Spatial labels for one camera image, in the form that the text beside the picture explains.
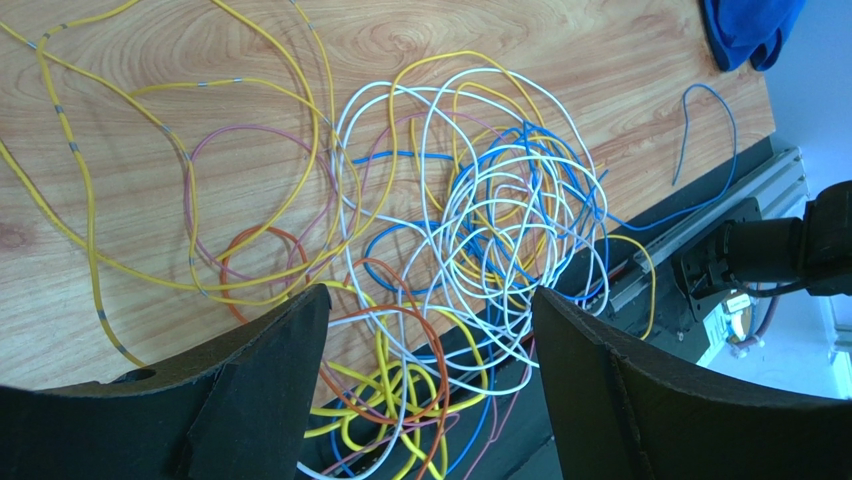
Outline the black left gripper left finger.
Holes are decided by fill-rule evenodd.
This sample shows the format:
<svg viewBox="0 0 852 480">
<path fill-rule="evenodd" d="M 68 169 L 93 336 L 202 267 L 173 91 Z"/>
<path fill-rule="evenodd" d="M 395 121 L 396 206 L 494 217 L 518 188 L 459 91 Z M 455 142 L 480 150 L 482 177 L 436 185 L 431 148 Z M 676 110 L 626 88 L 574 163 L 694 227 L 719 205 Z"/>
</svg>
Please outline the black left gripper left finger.
<svg viewBox="0 0 852 480">
<path fill-rule="evenodd" d="M 5 479 L 291 479 L 327 288 L 109 383 L 1 390 Z"/>
</svg>

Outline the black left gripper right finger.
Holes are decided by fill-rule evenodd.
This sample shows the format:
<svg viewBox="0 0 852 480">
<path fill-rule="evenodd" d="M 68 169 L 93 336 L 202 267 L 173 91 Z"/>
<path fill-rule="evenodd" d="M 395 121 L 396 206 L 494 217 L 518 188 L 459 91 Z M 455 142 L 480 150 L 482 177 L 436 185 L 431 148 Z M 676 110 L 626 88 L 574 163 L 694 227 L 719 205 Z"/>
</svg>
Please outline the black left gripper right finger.
<svg viewBox="0 0 852 480">
<path fill-rule="evenodd" d="M 566 479 L 847 479 L 851 404 L 684 361 L 540 289 L 532 320 Z"/>
</svg>

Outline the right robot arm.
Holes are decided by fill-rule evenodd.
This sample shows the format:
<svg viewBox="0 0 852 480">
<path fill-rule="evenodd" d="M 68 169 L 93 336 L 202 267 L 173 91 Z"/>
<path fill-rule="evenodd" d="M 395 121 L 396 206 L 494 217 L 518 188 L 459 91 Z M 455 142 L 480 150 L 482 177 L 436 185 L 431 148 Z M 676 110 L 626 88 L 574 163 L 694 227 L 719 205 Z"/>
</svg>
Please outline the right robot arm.
<svg viewBox="0 0 852 480">
<path fill-rule="evenodd" d="M 743 200 L 672 256 L 675 282 L 701 321 L 732 290 L 769 298 L 851 294 L 851 183 L 805 203 L 801 218 L 763 219 Z"/>
</svg>

